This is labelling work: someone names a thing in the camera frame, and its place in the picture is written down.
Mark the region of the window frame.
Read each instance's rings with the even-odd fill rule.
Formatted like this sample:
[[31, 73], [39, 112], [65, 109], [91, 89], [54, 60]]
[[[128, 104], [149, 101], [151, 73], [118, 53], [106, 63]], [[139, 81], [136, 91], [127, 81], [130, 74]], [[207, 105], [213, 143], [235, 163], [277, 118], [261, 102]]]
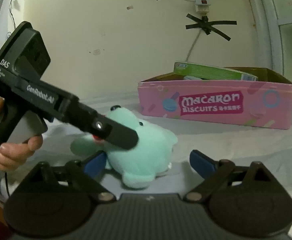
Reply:
[[258, 66], [292, 81], [292, 0], [249, 0], [257, 31]]

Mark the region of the green toothpaste box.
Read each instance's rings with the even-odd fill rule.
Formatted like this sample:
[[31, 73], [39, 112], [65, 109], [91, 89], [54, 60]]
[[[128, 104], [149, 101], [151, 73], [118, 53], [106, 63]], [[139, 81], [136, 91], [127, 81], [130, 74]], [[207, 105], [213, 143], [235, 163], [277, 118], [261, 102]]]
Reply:
[[176, 75], [192, 76], [204, 80], [258, 80], [257, 76], [241, 72], [239, 70], [206, 66], [189, 62], [175, 62], [174, 73]]

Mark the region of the pink macaron biscuit tin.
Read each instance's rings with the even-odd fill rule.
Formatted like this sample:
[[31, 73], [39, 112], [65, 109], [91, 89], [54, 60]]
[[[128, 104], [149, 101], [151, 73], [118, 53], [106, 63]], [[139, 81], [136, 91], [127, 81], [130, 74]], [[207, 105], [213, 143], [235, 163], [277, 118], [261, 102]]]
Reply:
[[146, 116], [273, 129], [292, 124], [292, 82], [268, 68], [243, 67], [246, 80], [184, 80], [164, 74], [141, 81], [138, 96]]

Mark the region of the lower black tape cross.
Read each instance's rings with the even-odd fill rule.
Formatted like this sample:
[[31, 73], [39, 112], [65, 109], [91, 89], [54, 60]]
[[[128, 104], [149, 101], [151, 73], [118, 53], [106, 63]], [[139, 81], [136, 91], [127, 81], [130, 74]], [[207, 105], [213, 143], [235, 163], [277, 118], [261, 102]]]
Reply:
[[204, 31], [206, 35], [209, 35], [211, 32], [218, 34], [219, 36], [223, 37], [227, 41], [230, 41], [231, 38], [226, 35], [224, 32], [220, 31], [219, 29], [215, 28], [215, 25], [237, 25], [237, 21], [209, 21], [207, 16], [202, 16], [202, 18], [197, 18], [191, 14], [186, 15], [187, 18], [194, 21], [194, 24], [186, 25], [186, 29], [201, 29]]

